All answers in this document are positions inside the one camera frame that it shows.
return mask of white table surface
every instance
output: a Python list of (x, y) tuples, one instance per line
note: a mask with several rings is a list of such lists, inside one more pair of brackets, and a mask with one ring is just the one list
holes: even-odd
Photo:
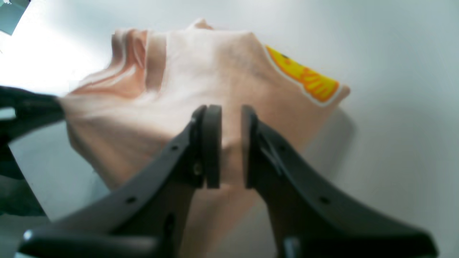
[[(305, 157), (356, 199), (429, 230), (459, 256), (459, 1), (33, 0), (0, 60), (0, 84), (62, 95), (111, 58), (117, 28), (180, 29), (198, 17), (249, 29), (350, 85)], [(11, 145), (51, 220), (107, 193), (63, 123)], [(222, 252), (271, 252), (254, 209)]]

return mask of orange printed design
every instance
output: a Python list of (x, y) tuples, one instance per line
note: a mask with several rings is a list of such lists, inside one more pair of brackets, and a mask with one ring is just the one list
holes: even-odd
[(266, 46), (277, 67), (290, 78), (302, 84), (303, 89), (320, 103), (326, 103), (338, 91), (339, 83), (325, 77), (289, 57)]

